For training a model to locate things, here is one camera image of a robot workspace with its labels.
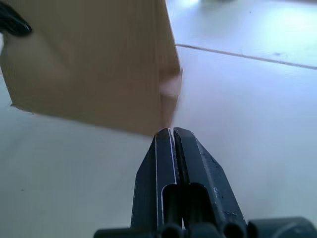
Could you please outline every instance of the tile grout line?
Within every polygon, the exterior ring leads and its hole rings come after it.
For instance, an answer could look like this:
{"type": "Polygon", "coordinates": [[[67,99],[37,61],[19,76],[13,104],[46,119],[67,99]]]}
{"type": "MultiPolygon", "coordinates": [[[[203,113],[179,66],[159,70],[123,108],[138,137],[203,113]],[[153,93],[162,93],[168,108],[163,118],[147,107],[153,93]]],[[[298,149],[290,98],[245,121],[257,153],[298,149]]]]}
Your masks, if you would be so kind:
{"type": "Polygon", "coordinates": [[[242,54],[237,54],[237,53],[212,50],[212,49],[208,49],[208,48],[190,46],[190,45],[185,45],[185,44],[175,44],[175,45],[179,46],[179,47],[190,48],[190,49],[199,50],[199,51],[213,52],[213,53],[216,53],[216,54],[235,56],[235,57],[241,57],[241,58],[252,59],[252,60],[259,60],[259,61],[266,61],[266,62],[270,62],[270,63],[278,63],[278,64],[284,64],[284,65],[300,67],[300,68],[308,68],[308,69],[314,69],[314,70],[317,69],[317,66],[312,66],[312,65],[305,65],[305,64],[300,64],[300,63],[292,63],[292,62],[280,61],[280,60],[275,60],[275,59],[266,59],[266,58],[261,58],[261,57],[256,57],[256,56],[247,56],[247,55],[242,55],[242,54]]]}

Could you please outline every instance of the black object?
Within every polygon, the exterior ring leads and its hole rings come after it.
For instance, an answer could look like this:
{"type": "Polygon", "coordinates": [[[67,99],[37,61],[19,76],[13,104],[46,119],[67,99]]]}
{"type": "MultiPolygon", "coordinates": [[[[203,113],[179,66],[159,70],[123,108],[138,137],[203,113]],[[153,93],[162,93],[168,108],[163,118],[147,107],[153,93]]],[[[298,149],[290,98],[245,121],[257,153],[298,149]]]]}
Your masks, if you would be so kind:
{"type": "Polygon", "coordinates": [[[304,218],[246,224],[222,167],[191,131],[154,136],[136,176],[130,229],[94,238],[317,238],[304,218]]]}
{"type": "Polygon", "coordinates": [[[0,2],[0,31],[21,37],[30,34],[32,28],[12,7],[0,2]]]}

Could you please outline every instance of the cardboard box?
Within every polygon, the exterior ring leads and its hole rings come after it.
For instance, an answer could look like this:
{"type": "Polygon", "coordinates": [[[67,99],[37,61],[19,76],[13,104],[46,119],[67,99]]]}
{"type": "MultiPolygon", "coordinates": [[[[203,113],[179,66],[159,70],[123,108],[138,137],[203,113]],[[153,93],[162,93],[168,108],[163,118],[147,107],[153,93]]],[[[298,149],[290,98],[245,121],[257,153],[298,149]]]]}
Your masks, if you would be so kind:
{"type": "Polygon", "coordinates": [[[181,68],[163,0],[8,0],[33,28],[4,35],[13,105],[143,134],[170,125],[181,68]]]}

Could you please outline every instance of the brown cardboard box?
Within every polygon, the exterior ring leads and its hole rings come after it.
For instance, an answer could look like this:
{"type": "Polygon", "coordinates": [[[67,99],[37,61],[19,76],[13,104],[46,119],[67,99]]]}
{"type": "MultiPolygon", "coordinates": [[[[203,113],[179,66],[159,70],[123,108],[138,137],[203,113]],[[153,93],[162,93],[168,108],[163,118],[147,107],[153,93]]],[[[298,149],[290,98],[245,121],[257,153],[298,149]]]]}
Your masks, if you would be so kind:
{"type": "Polygon", "coordinates": [[[5,34],[13,104],[153,134],[169,126],[181,69],[164,0],[7,0],[33,28],[5,34]]]}

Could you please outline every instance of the white tile floor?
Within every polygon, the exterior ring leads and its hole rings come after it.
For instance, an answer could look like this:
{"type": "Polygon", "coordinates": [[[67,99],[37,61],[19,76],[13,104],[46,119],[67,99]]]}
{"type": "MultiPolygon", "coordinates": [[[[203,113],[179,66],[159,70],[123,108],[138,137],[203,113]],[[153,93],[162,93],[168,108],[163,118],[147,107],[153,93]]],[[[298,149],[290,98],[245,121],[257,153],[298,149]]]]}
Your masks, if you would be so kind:
{"type": "MultiPolygon", "coordinates": [[[[286,41],[297,33],[280,33],[273,20],[280,9],[313,25],[317,4],[307,4],[168,1],[179,44],[303,65],[178,47],[184,81],[173,126],[192,130],[222,164],[246,219],[304,216],[317,225],[317,71],[304,68],[316,66],[316,36],[307,28],[286,41]],[[250,24],[237,28],[239,21],[250,24]]],[[[151,139],[9,105],[0,80],[0,237],[89,238],[129,226],[135,173],[151,139]]]]}

